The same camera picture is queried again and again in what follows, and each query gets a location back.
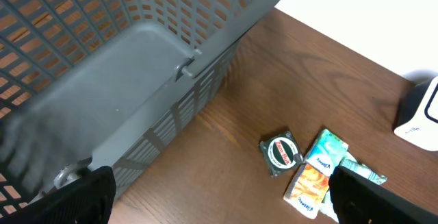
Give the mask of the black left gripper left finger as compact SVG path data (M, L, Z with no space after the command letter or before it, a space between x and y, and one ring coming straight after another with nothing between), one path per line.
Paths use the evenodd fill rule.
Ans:
M102 166L3 217L1 224L107 224L115 194L113 170Z

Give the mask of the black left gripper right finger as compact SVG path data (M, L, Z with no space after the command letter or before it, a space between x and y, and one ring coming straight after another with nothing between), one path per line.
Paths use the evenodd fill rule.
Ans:
M437 224L437 215L347 169L337 166L329 179L340 224Z

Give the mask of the teal snack pack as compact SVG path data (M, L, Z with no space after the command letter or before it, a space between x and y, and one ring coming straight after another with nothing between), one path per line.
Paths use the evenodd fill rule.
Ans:
M340 166L345 166L347 169L359 174L360 176L374 182L377 185L384 184L387 181L387 177L384 175L378 175L365 164L359 164L351 153L346 152L345 156L339 163ZM339 222L338 217L333 208L333 202L331 200L331 193L328 190L325 194L319 211L328 217L332 218L336 223Z

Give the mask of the small orange snack box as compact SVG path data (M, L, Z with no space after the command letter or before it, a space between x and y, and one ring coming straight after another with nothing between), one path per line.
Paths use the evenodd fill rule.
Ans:
M328 184L328 176L310 164L303 164L287 187L283 200L308 219L315 219L329 190Z

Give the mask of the small teal snack box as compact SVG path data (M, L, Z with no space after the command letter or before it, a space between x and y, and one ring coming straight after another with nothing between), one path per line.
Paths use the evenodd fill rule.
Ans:
M348 150L348 144L328 129L323 129L305 156L305 162L330 177Z

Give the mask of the dark green balm box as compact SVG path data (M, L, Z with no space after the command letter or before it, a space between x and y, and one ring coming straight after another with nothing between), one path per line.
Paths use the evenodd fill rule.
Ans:
M272 177L290 171L304 162L301 150L291 131L261 141L259 148Z

